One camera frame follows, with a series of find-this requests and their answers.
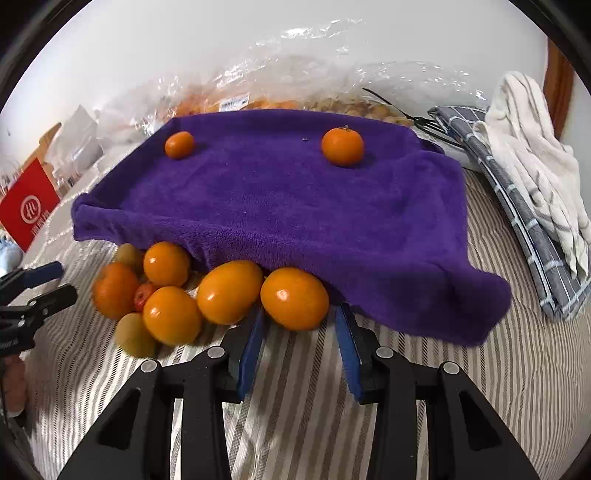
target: white towel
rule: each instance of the white towel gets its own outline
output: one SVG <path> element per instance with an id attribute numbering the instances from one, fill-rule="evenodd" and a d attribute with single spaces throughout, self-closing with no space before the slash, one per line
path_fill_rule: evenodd
<path id="1" fill-rule="evenodd" d="M 506 73 L 474 132 L 560 243 L 573 278 L 587 277 L 591 224 L 580 195 L 579 163 L 573 149 L 554 137 L 540 86 L 522 73 Z"/>

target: white wall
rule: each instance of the white wall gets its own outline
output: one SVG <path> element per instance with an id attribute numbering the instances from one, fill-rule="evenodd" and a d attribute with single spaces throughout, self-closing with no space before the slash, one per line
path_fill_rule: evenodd
<path id="1" fill-rule="evenodd" d="M 91 111 L 163 73 L 207 75 L 256 40 L 335 18 L 365 21 L 349 44 L 352 61 L 464 68 L 489 98 L 506 70 L 543 78 L 545 36 L 508 0 L 93 0 L 46 45 L 0 113 L 0 155 L 22 161 L 78 104 Z"/>

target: screw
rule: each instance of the screw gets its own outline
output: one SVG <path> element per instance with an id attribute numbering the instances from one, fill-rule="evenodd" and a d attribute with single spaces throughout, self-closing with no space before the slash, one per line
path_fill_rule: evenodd
<path id="1" fill-rule="evenodd" d="M 226 351 L 220 346 L 213 346 L 207 351 L 209 358 L 221 358 Z"/>
<path id="2" fill-rule="evenodd" d="M 146 360 L 140 368 L 142 369 L 142 372 L 149 374 L 150 372 L 156 370 L 156 367 L 158 367 L 158 364 L 155 360 Z"/>
<path id="3" fill-rule="evenodd" d="M 450 375 L 457 375 L 460 373 L 460 367 L 454 362 L 445 362 L 443 364 L 443 371 Z"/>
<path id="4" fill-rule="evenodd" d="M 375 351 L 375 354 L 380 358 L 392 358 L 394 356 L 394 350 L 389 346 L 381 346 Z"/>

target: barcode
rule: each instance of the barcode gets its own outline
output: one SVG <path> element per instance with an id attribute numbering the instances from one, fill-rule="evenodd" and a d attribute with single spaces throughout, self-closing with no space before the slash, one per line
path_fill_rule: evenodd
<path id="1" fill-rule="evenodd" d="M 248 105 L 250 95 L 241 95 L 239 97 L 226 98 L 220 102 L 220 112 L 235 112 Z"/>

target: red box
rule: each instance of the red box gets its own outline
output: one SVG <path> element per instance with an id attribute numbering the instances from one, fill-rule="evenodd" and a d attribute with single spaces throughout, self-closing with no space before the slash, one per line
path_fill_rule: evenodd
<path id="1" fill-rule="evenodd" d="M 53 183 L 34 160 L 0 202 L 0 222 L 26 252 L 58 203 Z"/>

